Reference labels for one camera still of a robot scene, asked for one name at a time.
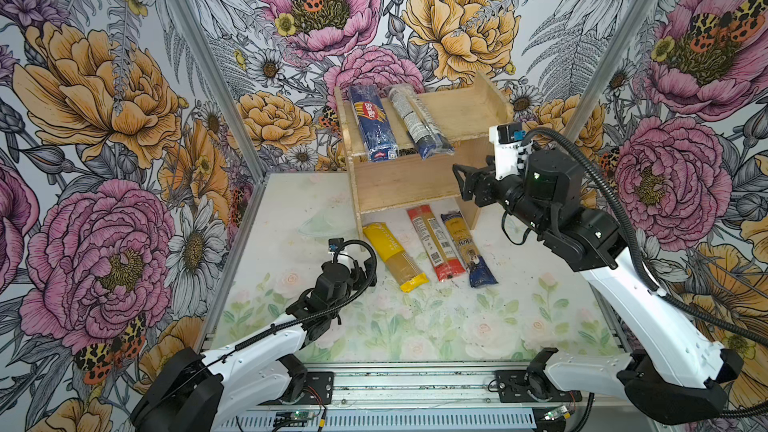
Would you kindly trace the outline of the clear blue-end spaghetti bag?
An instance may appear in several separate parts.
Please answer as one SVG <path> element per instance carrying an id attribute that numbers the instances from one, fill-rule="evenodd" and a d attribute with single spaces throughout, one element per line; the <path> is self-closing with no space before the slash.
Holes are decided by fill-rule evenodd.
<path id="1" fill-rule="evenodd" d="M 410 84 L 392 85 L 388 97 L 423 160 L 454 154 L 453 146 Z"/>

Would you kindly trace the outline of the yellow blue spaghetti bag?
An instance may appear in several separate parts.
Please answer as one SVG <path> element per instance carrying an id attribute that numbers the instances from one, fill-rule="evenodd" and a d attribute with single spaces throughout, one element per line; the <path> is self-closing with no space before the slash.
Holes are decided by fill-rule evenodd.
<path id="1" fill-rule="evenodd" d="M 469 273 L 472 288 L 497 285 L 498 281 L 477 248 L 470 229 L 460 211 L 440 215 L 460 259 Z"/>

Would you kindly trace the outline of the blue Barilla pasta box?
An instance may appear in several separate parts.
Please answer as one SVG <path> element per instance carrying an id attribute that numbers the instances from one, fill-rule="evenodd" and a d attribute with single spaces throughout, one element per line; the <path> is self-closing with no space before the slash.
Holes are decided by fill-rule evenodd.
<path id="1" fill-rule="evenodd" d="M 371 162 L 395 160 L 399 149 L 378 88 L 358 84 L 351 85 L 347 92 L 368 159 Z"/>

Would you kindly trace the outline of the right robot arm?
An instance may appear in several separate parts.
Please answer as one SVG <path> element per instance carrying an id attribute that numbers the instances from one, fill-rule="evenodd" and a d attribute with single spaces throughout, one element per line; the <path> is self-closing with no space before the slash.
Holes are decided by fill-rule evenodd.
<path id="1" fill-rule="evenodd" d="M 639 278 L 626 233 L 610 214 L 580 202 L 584 170 L 558 150 L 533 152 L 523 169 L 502 179 L 492 165 L 455 164 L 465 201 L 499 204 L 538 241 L 582 276 L 629 326 L 640 348 L 613 357 L 577 356 L 543 348 L 527 367 L 533 397 L 585 391 L 628 400 L 667 425 L 714 419 L 725 412 L 723 386 L 743 366 L 737 352 L 705 337 Z"/>

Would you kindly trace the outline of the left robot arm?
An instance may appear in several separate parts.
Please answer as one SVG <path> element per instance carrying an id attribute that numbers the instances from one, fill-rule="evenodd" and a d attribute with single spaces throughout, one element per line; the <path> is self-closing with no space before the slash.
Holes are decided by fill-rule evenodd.
<path id="1" fill-rule="evenodd" d="M 241 341 L 202 353 L 187 347 L 165 364 L 130 414 L 137 431 L 211 431 L 252 406 L 293 402 L 307 370 L 296 354 L 329 331 L 340 311 L 377 276 L 377 257 L 357 261 L 342 247 L 321 266 L 313 287 L 272 323 Z"/>

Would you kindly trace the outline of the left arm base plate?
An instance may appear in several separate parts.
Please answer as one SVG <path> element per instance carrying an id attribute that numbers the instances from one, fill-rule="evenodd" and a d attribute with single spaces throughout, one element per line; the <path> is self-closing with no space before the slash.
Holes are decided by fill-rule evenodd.
<path id="1" fill-rule="evenodd" d="M 263 405 L 317 405 L 317 398 L 311 390 L 320 396 L 323 405 L 332 401 L 335 374 L 330 371 L 309 371 L 302 379 L 292 378 L 286 391 L 277 399 L 263 402 Z"/>

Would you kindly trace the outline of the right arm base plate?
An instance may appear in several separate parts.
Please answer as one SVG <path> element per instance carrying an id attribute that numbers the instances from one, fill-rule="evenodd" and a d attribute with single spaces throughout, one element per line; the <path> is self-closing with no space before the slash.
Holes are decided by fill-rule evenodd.
<path id="1" fill-rule="evenodd" d="M 579 403 L 579 391 L 557 389 L 543 373 L 507 369 L 494 372 L 493 388 L 502 403 Z"/>

